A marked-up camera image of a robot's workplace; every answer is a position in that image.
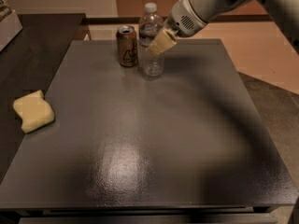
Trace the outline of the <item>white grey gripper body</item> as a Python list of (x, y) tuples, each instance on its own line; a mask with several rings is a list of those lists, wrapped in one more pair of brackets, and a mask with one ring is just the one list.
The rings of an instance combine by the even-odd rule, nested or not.
[(203, 0), (177, 0), (170, 9), (164, 27), (173, 35), (191, 37), (207, 26), (200, 15)]

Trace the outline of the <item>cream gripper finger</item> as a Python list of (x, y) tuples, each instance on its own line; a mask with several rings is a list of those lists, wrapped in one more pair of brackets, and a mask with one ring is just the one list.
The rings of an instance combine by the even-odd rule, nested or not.
[(148, 45), (146, 52), (153, 57), (157, 57), (173, 48), (176, 44), (176, 32), (171, 29), (163, 28)]

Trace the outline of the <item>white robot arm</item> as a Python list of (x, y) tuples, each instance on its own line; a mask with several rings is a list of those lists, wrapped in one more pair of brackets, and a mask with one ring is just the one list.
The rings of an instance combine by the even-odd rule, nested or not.
[[(177, 44), (179, 37), (191, 37), (221, 14), (251, 0), (177, 0), (163, 28), (147, 48), (159, 56)], [(267, 12), (295, 51), (299, 52), (299, 0), (254, 0)]]

